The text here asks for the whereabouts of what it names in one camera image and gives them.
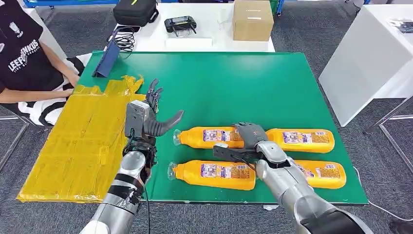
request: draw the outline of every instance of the strap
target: strap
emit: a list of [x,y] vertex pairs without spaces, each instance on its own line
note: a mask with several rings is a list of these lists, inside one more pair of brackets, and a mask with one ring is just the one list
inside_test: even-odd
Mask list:
[[158,18],[159,15],[159,11],[158,9],[156,9],[155,7],[155,13],[152,15],[152,17],[149,19],[148,23],[153,23],[155,22],[156,18]]
[[139,183],[139,180],[127,174],[118,173],[116,174],[115,179],[129,183],[129,184],[133,184],[136,188],[139,188],[141,186],[141,183]]

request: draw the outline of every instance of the gray carpet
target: gray carpet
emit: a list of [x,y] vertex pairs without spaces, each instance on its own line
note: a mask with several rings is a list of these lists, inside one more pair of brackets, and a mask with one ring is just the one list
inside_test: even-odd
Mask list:
[[[68,56],[89,53],[105,45],[114,28],[108,7],[40,9],[40,15]],[[277,51],[304,52],[318,77],[344,36],[355,8],[341,1],[288,1],[283,16],[275,18],[272,34]],[[368,198],[403,217],[413,217],[413,175],[385,136],[363,130],[401,100],[378,99],[345,128],[339,128],[353,164],[360,170]],[[412,123],[387,123],[389,131],[410,156]],[[0,122],[0,153],[17,134],[19,124]],[[48,132],[29,129],[0,174],[0,233],[73,234],[92,217],[96,204],[20,203],[15,197],[29,174]],[[265,211],[251,205],[151,204],[152,233],[293,233],[283,209]],[[344,207],[363,219],[377,234],[389,234],[390,215],[372,207]],[[133,223],[132,233],[146,233],[146,208]]]

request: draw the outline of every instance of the person's hand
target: person's hand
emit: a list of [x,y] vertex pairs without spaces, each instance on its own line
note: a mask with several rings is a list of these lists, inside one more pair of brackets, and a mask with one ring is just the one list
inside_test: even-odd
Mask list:
[[68,96],[72,95],[74,89],[66,89],[63,92],[63,98],[67,98]]
[[66,77],[69,80],[70,84],[72,84],[72,86],[75,87],[77,82],[79,82],[80,77],[78,75],[76,75],[74,72],[70,72],[67,75],[68,76],[66,76]]

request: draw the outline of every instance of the bottle label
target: bottle label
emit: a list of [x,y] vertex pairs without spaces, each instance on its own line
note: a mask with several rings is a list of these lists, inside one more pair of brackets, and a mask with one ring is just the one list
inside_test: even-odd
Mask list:
[[232,132],[230,133],[230,135],[231,135],[231,139],[232,139],[233,141],[242,141],[242,140],[243,140],[243,139],[241,138],[240,133],[238,132],[238,129],[235,129],[234,131],[232,131]]
[[310,170],[305,169],[304,167],[302,167],[299,164],[296,164],[296,166],[302,171],[302,173],[305,175],[305,177],[307,177],[307,178],[308,177],[314,177],[314,174]]
[[334,164],[326,164],[325,169],[335,169],[336,166]]
[[231,141],[231,132],[222,130],[204,130],[204,141]]
[[328,143],[328,135],[326,132],[319,131],[313,133],[300,133],[300,132],[283,132],[282,137],[284,142],[287,144],[296,144],[296,143]]
[[316,168],[318,176],[320,178],[340,178],[340,171],[334,165],[334,168],[327,168],[327,165],[326,168]]
[[249,179],[250,173],[247,165],[230,165],[224,167],[217,164],[203,163],[201,165],[201,176]]

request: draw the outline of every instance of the yellow tape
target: yellow tape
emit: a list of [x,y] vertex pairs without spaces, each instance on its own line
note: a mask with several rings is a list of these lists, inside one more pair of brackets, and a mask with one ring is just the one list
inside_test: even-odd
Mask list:
[[17,199],[25,201],[98,202],[105,197],[119,169],[126,104],[144,100],[134,94],[140,77],[110,80],[105,92],[97,86],[76,86],[50,132]]

